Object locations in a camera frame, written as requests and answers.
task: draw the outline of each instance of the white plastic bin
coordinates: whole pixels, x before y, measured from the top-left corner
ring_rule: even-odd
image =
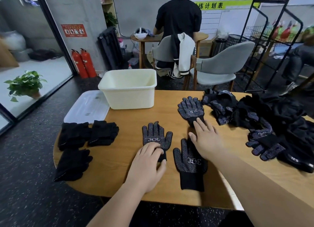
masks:
[[[111,70],[98,88],[112,109],[142,109],[154,106],[157,75],[154,69]]]

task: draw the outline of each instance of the fire safety sign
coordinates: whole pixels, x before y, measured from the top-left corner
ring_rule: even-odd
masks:
[[[83,24],[61,25],[66,37],[87,37]]]

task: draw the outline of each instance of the yellow-green banner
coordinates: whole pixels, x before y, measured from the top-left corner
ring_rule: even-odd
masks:
[[[236,1],[199,1],[194,2],[201,10],[225,10],[225,9],[237,9],[243,6],[251,6],[253,0],[236,0]],[[260,3],[253,4],[256,8],[260,6]]]

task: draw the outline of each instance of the person's left hand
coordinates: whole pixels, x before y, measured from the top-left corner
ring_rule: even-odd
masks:
[[[137,152],[125,184],[135,185],[143,194],[155,188],[166,171],[166,159],[161,162],[159,169],[156,169],[159,156],[164,153],[159,146],[160,144],[155,142],[147,143]]]

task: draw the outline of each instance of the pants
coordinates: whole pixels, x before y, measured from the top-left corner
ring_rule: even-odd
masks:
[[[290,82],[295,82],[301,73],[304,64],[314,66],[314,46],[300,45],[289,53],[289,62],[282,77]]]

